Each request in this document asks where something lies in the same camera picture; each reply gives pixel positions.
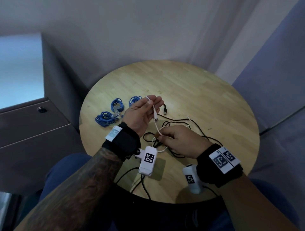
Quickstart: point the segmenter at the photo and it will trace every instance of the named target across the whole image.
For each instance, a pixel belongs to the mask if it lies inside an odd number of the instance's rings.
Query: gray filing cabinet
[[[81,105],[41,34],[0,37],[0,191],[31,194],[59,160],[85,152]]]

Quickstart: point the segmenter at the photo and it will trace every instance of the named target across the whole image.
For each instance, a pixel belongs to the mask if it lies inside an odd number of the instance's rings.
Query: round wooden table
[[[174,61],[144,61],[116,69],[98,81],[86,96],[80,113],[80,133],[86,152],[93,156],[114,126],[103,128],[95,122],[102,111],[111,111],[110,104],[121,98],[128,108],[133,96],[160,95],[167,107],[167,117],[185,119],[189,116],[203,132],[219,140],[238,159],[248,174],[257,158],[260,139],[257,122],[251,108],[228,83],[202,68]],[[159,116],[158,127],[167,119]],[[194,124],[191,129],[200,134]],[[156,132],[151,120],[147,132]],[[141,148],[151,145],[141,137]],[[182,168],[197,161],[177,159],[168,151],[158,153],[152,176],[144,179],[151,199],[167,203],[189,203],[215,197],[209,190],[196,195],[190,193]],[[116,180],[131,168],[138,167],[140,159],[126,160]],[[140,181],[140,174],[132,170],[118,183],[131,191]],[[210,187],[217,192],[214,185]],[[134,194],[148,198],[139,185]]]

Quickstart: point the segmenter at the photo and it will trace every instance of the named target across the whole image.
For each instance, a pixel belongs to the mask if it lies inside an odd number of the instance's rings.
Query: blue cable
[[[140,99],[142,99],[141,96],[134,96],[129,100],[129,106],[131,106],[133,103],[139,101]]]
[[[107,127],[112,123],[115,123],[116,120],[118,120],[118,117],[112,117],[112,113],[111,112],[102,112],[100,115],[98,115],[95,118],[95,121],[101,125],[102,127]]]
[[[120,98],[116,98],[115,100],[113,100],[113,101],[111,102],[110,108],[111,108],[111,110],[112,110],[113,112],[114,112],[113,106],[114,106],[115,104],[119,104],[119,105],[120,105],[120,107],[117,108],[117,110],[118,110],[119,112],[124,111],[124,105],[123,105],[123,102],[122,102],[122,100],[121,100]]]

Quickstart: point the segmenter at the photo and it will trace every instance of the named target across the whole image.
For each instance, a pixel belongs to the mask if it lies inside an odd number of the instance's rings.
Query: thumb
[[[148,100],[146,102],[146,104],[144,104],[142,107],[139,108],[139,111],[141,114],[145,114],[146,112],[148,112],[153,106],[153,101],[152,100]]]
[[[175,146],[177,145],[177,140],[168,136],[159,136],[158,139],[161,143],[173,149],[175,149]]]

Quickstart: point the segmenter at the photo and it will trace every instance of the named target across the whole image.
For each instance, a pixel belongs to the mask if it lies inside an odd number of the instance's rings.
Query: forearm
[[[18,230],[79,230],[108,191],[122,161],[105,148],[43,199]]]
[[[235,230],[298,230],[243,175],[220,188]]]

